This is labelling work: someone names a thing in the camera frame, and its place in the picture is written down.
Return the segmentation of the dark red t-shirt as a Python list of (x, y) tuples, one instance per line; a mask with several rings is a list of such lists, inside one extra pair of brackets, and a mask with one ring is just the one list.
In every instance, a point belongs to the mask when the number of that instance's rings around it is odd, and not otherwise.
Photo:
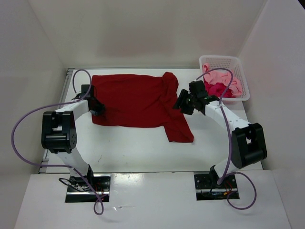
[(161, 77), (94, 75), (92, 85), (97, 100), (105, 106), (102, 115), (91, 117), (94, 124), (136, 128), (162, 126), (169, 142), (194, 141), (184, 115), (173, 108), (179, 86), (173, 73), (165, 72)]

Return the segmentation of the light pink t-shirt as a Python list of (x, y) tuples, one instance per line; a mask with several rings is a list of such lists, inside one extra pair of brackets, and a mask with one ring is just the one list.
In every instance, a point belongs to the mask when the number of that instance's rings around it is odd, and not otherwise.
[[(206, 81), (209, 84), (223, 83), (225, 86), (229, 84), (230, 80), (231, 74), (228, 71), (220, 70), (211, 71), (203, 77), (203, 81)], [(237, 98), (242, 95), (242, 85), (240, 80), (236, 77), (233, 77), (229, 89), (232, 91), (233, 98)]]

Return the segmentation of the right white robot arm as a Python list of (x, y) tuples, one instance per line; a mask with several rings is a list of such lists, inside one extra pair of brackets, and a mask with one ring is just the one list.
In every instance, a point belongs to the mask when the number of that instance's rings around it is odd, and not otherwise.
[(186, 115), (192, 115), (197, 110), (227, 132), (228, 157), (210, 168), (209, 182), (213, 187), (221, 187), (228, 174), (266, 159), (263, 127), (237, 116), (216, 96), (208, 96), (207, 93), (192, 94), (183, 89), (173, 107)]

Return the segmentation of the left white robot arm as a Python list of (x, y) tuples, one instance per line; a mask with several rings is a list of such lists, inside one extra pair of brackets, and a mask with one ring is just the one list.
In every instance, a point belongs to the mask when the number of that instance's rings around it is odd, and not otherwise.
[(70, 176), (78, 180), (83, 190), (91, 190), (95, 178), (91, 166), (86, 163), (77, 149), (77, 131), (75, 121), (86, 113), (100, 116), (105, 105), (94, 96), (75, 99), (55, 111), (44, 112), (42, 117), (41, 144), (43, 148), (57, 155), (63, 166), (68, 168)]

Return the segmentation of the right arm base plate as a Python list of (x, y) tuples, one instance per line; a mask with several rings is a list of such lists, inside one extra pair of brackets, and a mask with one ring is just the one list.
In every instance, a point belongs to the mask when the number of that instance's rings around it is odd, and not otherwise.
[(237, 182), (234, 175), (224, 179), (221, 185), (212, 181), (208, 172), (194, 172), (196, 200), (239, 199)]

